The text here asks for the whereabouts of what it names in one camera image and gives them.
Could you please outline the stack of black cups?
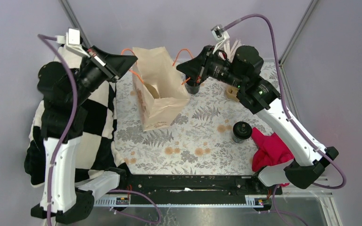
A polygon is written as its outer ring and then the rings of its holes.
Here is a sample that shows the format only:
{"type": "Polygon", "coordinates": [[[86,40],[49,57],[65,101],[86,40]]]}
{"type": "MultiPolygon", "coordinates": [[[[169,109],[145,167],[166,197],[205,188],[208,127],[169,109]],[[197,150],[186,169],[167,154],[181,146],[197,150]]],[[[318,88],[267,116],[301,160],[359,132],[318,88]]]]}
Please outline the stack of black cups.
{"type": "Polygon", "coordinates": [[[188,93],[190,93],[191,95],[195,95],[199,92],[200,85],[200,83],[197,83],[190,77],[186,79],[185,87],[188,93]]]}

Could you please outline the tan paper bag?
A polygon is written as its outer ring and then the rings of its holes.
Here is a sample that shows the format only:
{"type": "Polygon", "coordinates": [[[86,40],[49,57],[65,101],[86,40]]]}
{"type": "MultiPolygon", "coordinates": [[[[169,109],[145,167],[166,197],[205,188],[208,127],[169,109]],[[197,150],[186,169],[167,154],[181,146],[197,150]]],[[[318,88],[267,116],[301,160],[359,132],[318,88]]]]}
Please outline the tan paper bag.
{"type": "Polygon", "coordinates": [[[175,68],[165,47],[123,49],[138,58],[129,71],[136,93],[143,131],[169,127],[190,100],[182,73],[175,68]],[[160,98],[154,99],[144,83],[156,87],[160,98]]]}

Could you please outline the single black lid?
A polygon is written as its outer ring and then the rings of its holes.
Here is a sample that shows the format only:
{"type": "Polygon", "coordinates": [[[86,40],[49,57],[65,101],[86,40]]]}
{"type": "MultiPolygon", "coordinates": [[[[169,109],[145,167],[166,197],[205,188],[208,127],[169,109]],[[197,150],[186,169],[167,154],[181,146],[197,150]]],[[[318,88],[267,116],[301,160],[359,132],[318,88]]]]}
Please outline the single black lid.
{"type": "Polygon", "coordinates": [[[240,132],[240,133],[250,132],[252,135],[253,130],[252,130],[252,127],[250,126],[250,124],[248,124],[247,122],[239,121],[234,124],[232,132],[240,132]]]}

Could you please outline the single black coffee cup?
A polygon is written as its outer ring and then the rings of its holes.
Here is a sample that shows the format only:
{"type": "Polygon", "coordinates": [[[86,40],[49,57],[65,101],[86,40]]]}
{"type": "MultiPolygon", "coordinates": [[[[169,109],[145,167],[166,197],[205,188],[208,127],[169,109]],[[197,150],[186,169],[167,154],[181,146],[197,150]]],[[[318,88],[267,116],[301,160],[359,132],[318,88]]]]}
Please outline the single black coffee cup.
{"type": "Polygon", "coordinates": [[[250,132],[247,133],[233,132],[232,134],[232,140],[238,144],[244,143],[249,138],[251,138],[250,132]]]}

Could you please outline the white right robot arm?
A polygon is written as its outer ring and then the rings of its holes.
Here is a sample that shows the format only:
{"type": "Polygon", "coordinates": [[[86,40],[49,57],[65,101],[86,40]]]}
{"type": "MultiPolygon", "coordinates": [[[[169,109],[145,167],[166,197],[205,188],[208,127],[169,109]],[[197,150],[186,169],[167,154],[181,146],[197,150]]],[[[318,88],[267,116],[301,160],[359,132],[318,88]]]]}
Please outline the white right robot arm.
{"type": "Polygon", "coordinates": [[[274,166],[264,166],[252,180],[258,194],[270,186],[285,183],[307,189],[338,156],[338,150],[316,140],[293,116],[278,90],[261,77],[263,59],[252,46],[240,46],[232,60],[223,50],[205,46],[200,54],[176,66],[188,81],[200,85],[211,77],[238,89],[237,99],[252,114],[268,124],[292,152],[294,158],[274,166]]]}

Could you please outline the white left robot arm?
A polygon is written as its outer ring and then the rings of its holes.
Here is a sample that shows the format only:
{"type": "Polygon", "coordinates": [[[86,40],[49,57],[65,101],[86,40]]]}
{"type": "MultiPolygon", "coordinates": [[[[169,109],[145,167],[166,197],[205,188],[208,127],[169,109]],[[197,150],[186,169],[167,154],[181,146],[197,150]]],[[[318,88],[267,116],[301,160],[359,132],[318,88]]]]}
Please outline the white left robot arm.
{"type": "Polygon", "coordinates": [[[86,219],[94,202],[110,191],[127,189],[124,169],[105,167],[91,181],[75,185],[76,153],[82,139],[87,111],[83,103],[104,82],[117,82],[136,63],[137,57],[109,54],[97,47],[80,49],[80,67],[72,70],[56,52],[57,61],[39,71],[37,89],[43,95],[45,111],[41,116],[41,136],[45,149],[45,185],[41,202],[31,215],[61,224],[86,219]]]}

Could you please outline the white wrapped straws bundle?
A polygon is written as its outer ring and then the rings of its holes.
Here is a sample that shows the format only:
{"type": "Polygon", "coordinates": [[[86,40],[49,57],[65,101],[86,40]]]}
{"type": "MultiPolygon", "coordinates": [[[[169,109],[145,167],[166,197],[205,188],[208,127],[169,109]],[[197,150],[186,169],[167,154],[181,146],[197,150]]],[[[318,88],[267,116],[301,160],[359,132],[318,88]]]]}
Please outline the white wrapped straws bundle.
{"type": "Polygon", "coordinates": [[[233,61],[233,58],[236,54],[237,48],[242,46],[241,40],[237,39],[233,42],[233,44],[230,44],[230,40],[227,40],[221,47],[220,50],[224,51],[227,57],[224,57],[222,53],[220,53],[221,59],[228,59],[230,62],[233,61]]]}

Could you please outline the brown cardboard cup carrier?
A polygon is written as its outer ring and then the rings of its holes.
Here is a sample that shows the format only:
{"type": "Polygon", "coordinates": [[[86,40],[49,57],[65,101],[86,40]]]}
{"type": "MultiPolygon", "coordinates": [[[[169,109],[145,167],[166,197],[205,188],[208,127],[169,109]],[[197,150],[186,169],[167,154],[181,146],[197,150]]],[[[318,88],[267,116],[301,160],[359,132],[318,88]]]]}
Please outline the brown cardboard cup carrier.
{"type": "Polygon", "coordinates": [[[239,102],[239,99],[237,98],[238,91],[239,91],[238,88],[228,86],[225,90],[225,95],[228,99],[230,99],[234,102],[239,102]]]}

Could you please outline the floral tablecloth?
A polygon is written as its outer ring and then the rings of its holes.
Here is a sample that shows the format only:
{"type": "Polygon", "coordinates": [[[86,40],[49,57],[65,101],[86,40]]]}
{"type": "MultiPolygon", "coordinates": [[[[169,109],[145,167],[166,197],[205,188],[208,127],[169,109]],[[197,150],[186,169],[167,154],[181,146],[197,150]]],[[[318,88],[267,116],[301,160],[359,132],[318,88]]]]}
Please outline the floral tablecloth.
{"type": "Polygon", "coordinates": [[[115,148],[133,174],[251,175],[257,146],[232,139],[236,122],[265,135],[272,129],[226,97],[224,83],[207,79],[167,128],[144,131],[139,103],[128,73],[116,85],[115,148]]]}

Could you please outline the black white checkered blanket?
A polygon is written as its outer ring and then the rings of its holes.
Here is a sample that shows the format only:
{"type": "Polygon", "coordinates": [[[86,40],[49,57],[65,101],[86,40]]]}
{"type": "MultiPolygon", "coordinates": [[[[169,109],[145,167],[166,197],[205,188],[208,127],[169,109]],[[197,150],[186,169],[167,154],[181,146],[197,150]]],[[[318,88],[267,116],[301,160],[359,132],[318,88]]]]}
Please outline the black white checkered blanket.
{"type": "MultiPolygon", "coordinates": [[[[75,182],[96,178],[111,167],[128,170],[115,148],[114,134],[117,130],[116,86],[105,81],[82,104],[88,113],[84,121],[81,142],[75,162],[75,182]]],[[[41,117],[44,102],[36,109],[29,134],[24,169],[31,179],[31,186],[40,187],[45,181],[45,149],[41,136],[41,117]]]]}

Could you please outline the crumpled magenta cloth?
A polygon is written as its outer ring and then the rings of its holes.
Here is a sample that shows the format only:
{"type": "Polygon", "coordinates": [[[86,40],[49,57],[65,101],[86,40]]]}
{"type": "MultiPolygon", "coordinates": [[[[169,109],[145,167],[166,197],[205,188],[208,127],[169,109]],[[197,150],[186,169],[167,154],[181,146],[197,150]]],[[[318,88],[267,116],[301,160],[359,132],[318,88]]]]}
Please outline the crumpled magenta cloth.
{"type": "Polygon", "coordinates": [[[254,127],[251,138],[258,147],[252,158],[253,172],[258,172],[265,166],[274,166],[294,159],[292,152],[276,133],[267,136],[254,127]]]}

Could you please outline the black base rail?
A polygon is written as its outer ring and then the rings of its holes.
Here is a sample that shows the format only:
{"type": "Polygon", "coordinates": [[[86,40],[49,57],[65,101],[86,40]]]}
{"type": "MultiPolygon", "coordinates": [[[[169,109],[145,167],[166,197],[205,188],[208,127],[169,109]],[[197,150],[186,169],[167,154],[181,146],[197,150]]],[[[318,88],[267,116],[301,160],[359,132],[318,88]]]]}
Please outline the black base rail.
{"type": "Polygon", "coordinates": [[[136,195],[142,193],[156,205],[220,205],[246,204],[246,196],[267,198],[274,186],[264,186],[251,176],[210,175],[137,175],[121,179],[118,189],[132,191],[131,204],[148,204],[136,195]]]}

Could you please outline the aluminium front frame rail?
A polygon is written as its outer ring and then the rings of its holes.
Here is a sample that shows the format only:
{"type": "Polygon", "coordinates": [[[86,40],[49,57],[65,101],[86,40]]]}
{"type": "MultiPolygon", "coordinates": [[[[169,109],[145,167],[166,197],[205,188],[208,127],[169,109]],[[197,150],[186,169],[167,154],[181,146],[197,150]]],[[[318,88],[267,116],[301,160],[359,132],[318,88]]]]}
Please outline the aluminium front frame rail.
{"type": "Polygon", "coordinates": [[[320,188],[265,187],[250,176],[130,175],[107,194],[92,191],[91,184],[76,188],[76,204],[55,214],[59,223],[86,219],[94,207],[134,208],[248,208],[254,213],[275,213],[276,198],[316,198],[329,226],[341,225],[332,194],[320,188]]]}

